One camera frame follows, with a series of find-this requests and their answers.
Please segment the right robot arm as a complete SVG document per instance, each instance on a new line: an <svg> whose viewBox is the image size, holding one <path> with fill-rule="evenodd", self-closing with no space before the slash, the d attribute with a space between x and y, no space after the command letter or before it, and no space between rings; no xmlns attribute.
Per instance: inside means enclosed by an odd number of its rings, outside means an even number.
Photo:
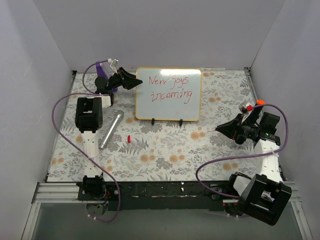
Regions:
<svg viewBox="0 0 320 240"><path fill-rule="evenodd" d="M256 160L256 174L249 177L235 172L226 186L227 195L239 198L235 210L249 215L270 226L275 225L283 213L292 190L284 184L279 169L280 138L276 135L276 126L280 117L265 112L259 123L258 109L245 115L239 113L233 120L218 125L216 131L241 145L247 139L253 141Z"/></svg>

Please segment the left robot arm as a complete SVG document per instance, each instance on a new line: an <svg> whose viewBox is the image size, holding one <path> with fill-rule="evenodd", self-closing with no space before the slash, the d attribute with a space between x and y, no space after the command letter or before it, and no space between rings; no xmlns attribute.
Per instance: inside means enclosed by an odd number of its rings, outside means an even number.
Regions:
<svg viewBox="0 0 320 240"><path fill-rule="evenodd" d="M99 74L94 81L95 93L98 96L79 97L75 112L75 125L81 133L84 153L92 160L85 161L84 177L81 187L85 194L95 200L101 200L106 196L107 190L104 185L103 171L94 162L99 160L100 150L111 139L111 133L115 130L116 123L111 125L102 143L99 143L98 133L103 126L103 109L114 105L114 92L118 87L131 90L143 83L134 74L125 71L122 67L117 69L111 76Z"/></svg>

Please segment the yellow framed whiteboard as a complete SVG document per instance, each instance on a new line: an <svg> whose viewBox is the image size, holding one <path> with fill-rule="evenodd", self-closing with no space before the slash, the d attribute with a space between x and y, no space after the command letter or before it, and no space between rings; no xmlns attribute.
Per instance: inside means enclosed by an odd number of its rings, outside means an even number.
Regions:
<svg viewBox="0 0 320 240"><path fill-rule="evenodd" d="M135 117L139 120L197 122L201 116L202 71L198 68L139 67Z"/></svg>

